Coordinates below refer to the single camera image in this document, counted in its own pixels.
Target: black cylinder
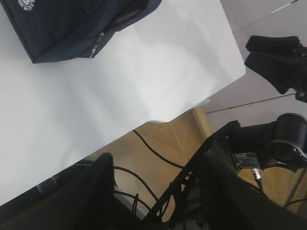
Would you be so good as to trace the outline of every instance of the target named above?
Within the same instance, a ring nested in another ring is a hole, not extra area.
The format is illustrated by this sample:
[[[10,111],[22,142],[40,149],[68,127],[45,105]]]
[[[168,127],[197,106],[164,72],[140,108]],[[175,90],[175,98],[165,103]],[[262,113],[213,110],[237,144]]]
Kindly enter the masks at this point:
[[[270,127],[273,123],[235,128],[229,134],[229,145],[233,152],[254,152],[269,143]]]
[[[297,114],[281,115],[276,121],[274,133],[270,151],[276,160],[284,163],[307,160],[304,153],[307,122],[304,117]]]

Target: backpack zipper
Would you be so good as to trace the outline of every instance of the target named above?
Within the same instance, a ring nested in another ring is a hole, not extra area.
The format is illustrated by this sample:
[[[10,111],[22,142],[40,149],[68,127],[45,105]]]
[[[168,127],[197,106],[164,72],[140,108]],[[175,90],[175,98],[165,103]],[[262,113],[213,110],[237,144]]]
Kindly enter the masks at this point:
[[[136,15],[134,15],[133,17],[138,16],[141,12],[142,12],[142,11],[138,12],[138,13],[137,13]],[[131,20],[131,18],[128,18],[128,19],[122,21],[122,22],[119,23],[119,24],[115,24],[115,25],[111,26],[110,28],[107,27],[107,28],[106,28],[106,32],[109,32],[110,30],[113,30],[114,28],[118,27],[119,25],[125,24],[126,22],[128,22],[128,21],[130,21],[130,20]],[[93,55],[95,54],[95,52],[96,52],[96,50],[97,50],[97,48],[98,48],[98,46],[99,46],[99,43],[101,42],[101,40],[102,40],[102,38],[104,37],[104,35],[105,35],[104,32],[101,32],[101,33],[99,34],[99,37],[98,37],[98,39],[96,40],[96,43],[95,43],[95,45],[94,45],[94,47],[93,47],[93,49],[92,49],[92,53],[91,53],[91,55],[89,56],[89,59],[92,59],[92,57],[93,57]]]
[[[92,57],[93,57],[93,55],[95,54],[95,52],[96,52],[96,50],[97,50],[97,48],[98,48],[98,46],[99,46],[99,43],[101,42],[101,39],[104,37],[104,35],[105,35],[104,32],[101,32],[101,33],[99,34],[99,37],[97,38],[96,43],[95,43],[95,45],[94,45],[94,47],[93,47],[93,49],[92,49],[92,53],[91,53],[91,55],[89,56],[89,59],[92,59]]]

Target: floor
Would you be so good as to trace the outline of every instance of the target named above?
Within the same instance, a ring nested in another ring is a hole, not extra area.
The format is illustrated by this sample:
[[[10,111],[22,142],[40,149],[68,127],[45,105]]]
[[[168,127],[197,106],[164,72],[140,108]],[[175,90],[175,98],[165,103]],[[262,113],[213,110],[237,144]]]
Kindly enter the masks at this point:
[[[136,129],[147,143],[166,159],[185,165],[204,142],[194,115],[186,112],[169,123],[146,123]],[[178,175],[180,169],[169,165],[150,152],[143,142],[130,132],[113,143],[100,149],[87,159],[94,160],[100,154],[109,152],[113,155],[114,165],[137,173],[150,186],[157,197],[168,188],[169,183]],[[115,180],[123,192],[136,195],[150,207],[155,200],[146,188],[133,176],[115,170]],[[174,208],[171,200],[164,219],[168,219]]]
[[[200,131],[192,111],[188,111],[169,123],[146,123],[137,129],[147,143],[166,159],[185,165],[196,150],[204,142],[203,132]],[[88,160],[95,160],[100,154],[109,152],[113,155],[114,165],[129,169],[137,173],[160,197],[169,183],[179,173],[179,169],[165,163],[150,152],[143,142],[133,132],[126,134],[113,143],[89,156]],[[264,192],[275,203],[283,206],[289,202],[292,192],[302,170],[294,173],[286,169],[271,168],[261,171]],[[244,180],[256,185],[250,169],[242,170],[239,174]],[[119,189],[123,192],[136,195],[152,207],[155,200],[146,188],[132,175],[115,170],[115,179]],[[306,186],[298,187],[299,192],[293,194],[291,200],[304,198]],[[296,212],[299,204],[292,205],[290,210]],[[146,208],[139,208],[145,213]],[[164,216],[168,219],[174,209],[174,201]]]

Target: navy backpack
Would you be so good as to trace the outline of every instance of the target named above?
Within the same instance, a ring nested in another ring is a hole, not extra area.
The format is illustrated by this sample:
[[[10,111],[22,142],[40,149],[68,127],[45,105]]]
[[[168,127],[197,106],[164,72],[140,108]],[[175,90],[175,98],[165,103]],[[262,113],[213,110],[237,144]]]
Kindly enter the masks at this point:
[[[94,58],[162,0],[0,0],[33,63]]]

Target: black cable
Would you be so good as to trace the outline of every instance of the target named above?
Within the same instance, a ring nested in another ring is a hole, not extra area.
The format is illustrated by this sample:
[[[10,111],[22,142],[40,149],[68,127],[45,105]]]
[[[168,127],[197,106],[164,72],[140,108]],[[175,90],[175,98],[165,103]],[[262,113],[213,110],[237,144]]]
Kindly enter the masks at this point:
[[[129,194],[129,193],[124,193],[124,192],[120,192],[120,191],[113,191],[114,193],[116,194],[120,194],[120,195],[123,195],[123,196],[128,196],[128,197],[131,197],[133,199],[135,199],[135,196]],[[144,205],[149,211],[150,211],[150,207],[144,202],[142,201],[141,199],[138,198],[138,202],[140,202],[142,205]]]
[[[183,169],[184,167],[181,166],[181,165],[178,165],[176,163],[173,163],[171,161],[169,161],[168,159],[165,159],[163,156],[161,156],[159,153],[157,153],[155,150],[153,150],[152,147],[150,147],[149,144],[147,144],[147,142],[144,140],[144,138],[136,131],[136,130],[133,130],[133,132],[142,140],[142,142],[145,144],[145,146],[151,151],[154,153],[154,155],[156,155],[157,157],[159,157],[160,159],[164,160],[166,163],[169,163],[177,168],[180,168],[180,169]]]
[[[139,200],[139,194],[137,193],[135,195],[134,201],[133,201],[133,205],[132,205],[132,213],[136,216],[136,211],[137,211],[137,207],[138,207],[138,200]]]
[[[118,167],[118,166],[114,166],[114,169],[117,169],[117,170],[122,170],[124,172],[127,172],[133,176],[135,176],[148,190],[148,192],[153,196],[153,198],[158,201],[158,198],[157,196],[154,194],[154,192],[150,189],[150,187],[146,184],[146,182],[138,175],[136,174],[135,172],[132,172],[128,169],[125,169],[125,168],[122,168],[122,167]]]
[[[261,178],[256,179],[256,182],[259,186],[259,189],[261,189],[261,191],[264,193],[262,179]]]
[[[307,198],[292,201],[292,202],[286,204],[284,207],[288,207],[289,205],[292,205],[292,204],[295,204],[295,203],[298,203],[298,202],[302,202],[302,201],[307,201]]]

